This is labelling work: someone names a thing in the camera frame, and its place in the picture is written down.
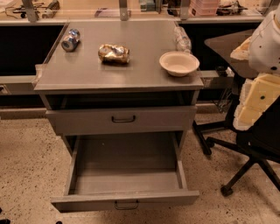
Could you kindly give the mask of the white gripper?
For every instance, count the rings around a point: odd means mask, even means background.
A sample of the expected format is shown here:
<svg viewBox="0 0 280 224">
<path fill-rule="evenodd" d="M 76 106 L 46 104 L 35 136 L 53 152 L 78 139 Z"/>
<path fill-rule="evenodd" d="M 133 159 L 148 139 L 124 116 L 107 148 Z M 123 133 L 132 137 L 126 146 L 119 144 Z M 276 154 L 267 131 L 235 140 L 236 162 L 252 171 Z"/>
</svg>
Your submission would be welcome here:
<svg viewBox="0 0 280 224">
<path fill-rule="evenodd" d="M 240 103 L 234 112 L 236 130 L 248 130 L 280 96 L 280 75 L 259 73 L 242 85 Z"/>
</svg>

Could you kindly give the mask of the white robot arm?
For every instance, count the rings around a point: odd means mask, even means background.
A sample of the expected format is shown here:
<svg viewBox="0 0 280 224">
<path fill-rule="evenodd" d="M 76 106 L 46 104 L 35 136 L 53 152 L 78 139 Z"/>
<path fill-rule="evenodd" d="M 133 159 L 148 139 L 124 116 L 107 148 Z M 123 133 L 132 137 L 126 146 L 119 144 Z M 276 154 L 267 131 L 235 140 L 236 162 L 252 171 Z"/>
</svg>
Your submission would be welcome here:
<svg viewBox="0 0 280 224">
<path fill-rule="evenodd" d="M 250 38 L 232 51 L 230 57 L 245 60 L 258 72 L 241 87 L 233 126 L 248 130 L 280 96 L 280 5 L 271 11 Z"/>
</svg>

